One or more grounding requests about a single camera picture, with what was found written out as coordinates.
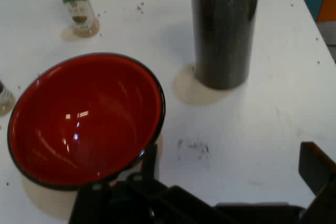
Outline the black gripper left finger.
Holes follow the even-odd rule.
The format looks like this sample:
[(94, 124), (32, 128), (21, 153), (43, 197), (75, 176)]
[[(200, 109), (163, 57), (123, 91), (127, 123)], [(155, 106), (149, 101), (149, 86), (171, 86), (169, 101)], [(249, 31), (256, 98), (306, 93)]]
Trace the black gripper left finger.
[(158, 146), (148, 146), (142, 157), (140, 170), (127, 177), (128, 182), (149, 182), (158, 179)]

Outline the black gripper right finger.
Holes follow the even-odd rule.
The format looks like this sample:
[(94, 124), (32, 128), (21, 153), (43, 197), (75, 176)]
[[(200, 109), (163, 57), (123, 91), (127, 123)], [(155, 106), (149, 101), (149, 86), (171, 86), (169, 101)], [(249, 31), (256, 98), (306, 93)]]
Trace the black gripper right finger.
[(299, 223), (335, 223), (335, 162), (314, 142), (302, 142), (299, 174), (315, 195)]

